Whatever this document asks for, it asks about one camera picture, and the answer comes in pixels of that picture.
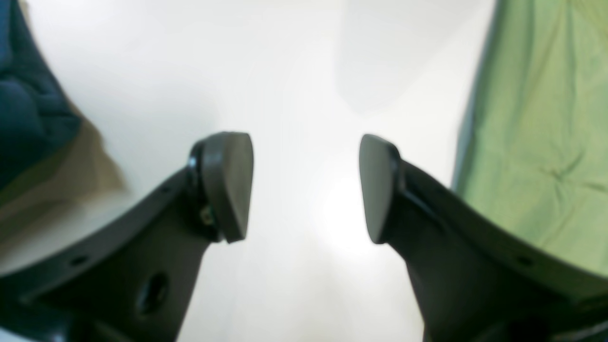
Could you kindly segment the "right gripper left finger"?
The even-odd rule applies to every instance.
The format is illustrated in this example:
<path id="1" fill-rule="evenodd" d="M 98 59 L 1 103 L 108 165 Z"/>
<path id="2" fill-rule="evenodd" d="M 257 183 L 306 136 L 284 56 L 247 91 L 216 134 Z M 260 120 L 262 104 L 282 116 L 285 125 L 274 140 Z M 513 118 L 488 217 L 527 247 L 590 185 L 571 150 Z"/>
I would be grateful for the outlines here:
<path id="1" fill-rule="evenodd" d="M 115 221 L 1 277 L 1 328 L 37 342 L 174 342 L 203 255 L 246 237 L 248 133 L 219 132 Z"/>

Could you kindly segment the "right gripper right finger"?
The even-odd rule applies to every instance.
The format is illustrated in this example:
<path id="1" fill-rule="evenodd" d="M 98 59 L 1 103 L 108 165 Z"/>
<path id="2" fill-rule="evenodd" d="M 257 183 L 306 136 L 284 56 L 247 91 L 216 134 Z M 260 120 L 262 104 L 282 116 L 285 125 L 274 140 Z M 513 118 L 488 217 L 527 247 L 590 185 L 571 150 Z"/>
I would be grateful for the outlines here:
<path id="1" fill-rule="evenodd" d="M 359 177 L 368 234 L 404 260 L 425 342 L 605 342 L 607 278 L 485 219 L 365 134 Z"/>

